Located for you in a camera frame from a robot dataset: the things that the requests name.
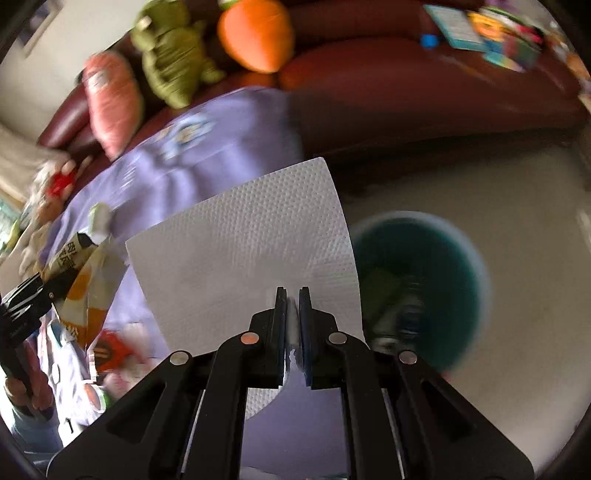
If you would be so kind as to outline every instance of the snack bag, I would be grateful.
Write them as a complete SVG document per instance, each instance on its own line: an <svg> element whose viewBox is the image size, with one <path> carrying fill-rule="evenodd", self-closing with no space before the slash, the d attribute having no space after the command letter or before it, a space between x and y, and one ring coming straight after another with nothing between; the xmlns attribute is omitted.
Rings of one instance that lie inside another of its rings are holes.
<svg viewBox="0 0 591 480"><path fill-rule="evenodd" d="M110 236L88 257L66 299L54 303L60 322L84 350L100 334L125 270Z"/></svg>
<svg viewBox="0 0 591 480"><path fill-rule="evenodd" d="M47 263L41 272L46 282L51 277L65 272L68 268L80 270L96 249L96 245L85 233L75 233L70 241Z"/></svg>

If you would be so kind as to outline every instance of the red leather sofa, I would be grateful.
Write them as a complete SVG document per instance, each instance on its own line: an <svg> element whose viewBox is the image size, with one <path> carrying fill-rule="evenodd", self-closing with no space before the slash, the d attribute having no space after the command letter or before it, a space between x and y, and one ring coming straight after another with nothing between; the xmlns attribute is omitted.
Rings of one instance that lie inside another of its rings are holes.
<svg viewBox="0 0 591 480"><path fill-rule="evenodd" d="M228 77L197 93L193 106L247 85L291 92L295 125L306 157L322 155L337 186L399 176L478 157L483 149L566 140L586 122L579 83L546 50L537 66L516 73L482 55L450 48L416 0L284 0L296 35L296 54L276 75L247 72L223 51L215 35L215 0L186 0L194 19L209 24L209 55ZM482 0L436 3L478 9ZM437 34L434 50L422 34ZM150 91L141 57L125 35L112 46L130 61L146 101L146 119L128 149L185 110L165 106ZM95 162L77 188L110 164L89 125L80 84L38 139Z"/></svg>

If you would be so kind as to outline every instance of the orange stuffed carrot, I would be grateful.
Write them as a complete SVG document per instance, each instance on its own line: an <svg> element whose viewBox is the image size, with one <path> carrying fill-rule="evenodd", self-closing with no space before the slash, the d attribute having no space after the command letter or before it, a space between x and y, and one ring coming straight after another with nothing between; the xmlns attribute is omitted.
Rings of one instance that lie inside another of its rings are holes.
<svg viewBox="0 0 591 480"><path fill-rule="evenodd" d="M254 72L275 73L294 52L289 12L276 0L240 0L222 14L217 34L228 55Z"/></svg>

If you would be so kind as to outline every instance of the white paper towel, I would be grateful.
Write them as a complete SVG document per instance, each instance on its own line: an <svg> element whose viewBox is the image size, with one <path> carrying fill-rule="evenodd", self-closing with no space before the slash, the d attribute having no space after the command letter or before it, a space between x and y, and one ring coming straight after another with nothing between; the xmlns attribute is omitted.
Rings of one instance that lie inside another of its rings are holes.
<svg viewBox="0 0 591 480"><path fill-rule="evenodd" d="M198 203L126 243L172 350L217 350L274 305L277 287L363 339L359 283L345 217L322 158Z"/></svg>

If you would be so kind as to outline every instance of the gray floor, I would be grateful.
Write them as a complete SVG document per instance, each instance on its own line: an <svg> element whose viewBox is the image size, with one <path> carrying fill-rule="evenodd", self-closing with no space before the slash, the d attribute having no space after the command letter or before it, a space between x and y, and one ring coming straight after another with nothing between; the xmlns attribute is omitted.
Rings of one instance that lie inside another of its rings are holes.
<svg viewBox="0 0 591 480"><path fill-rule="evenodd" d="M439 215L476 245L492 279L491 314L451 382L538 470L591 401L582 184L571 152L552 147L402 179L343 205L350 225L388 210Z"/></svg>

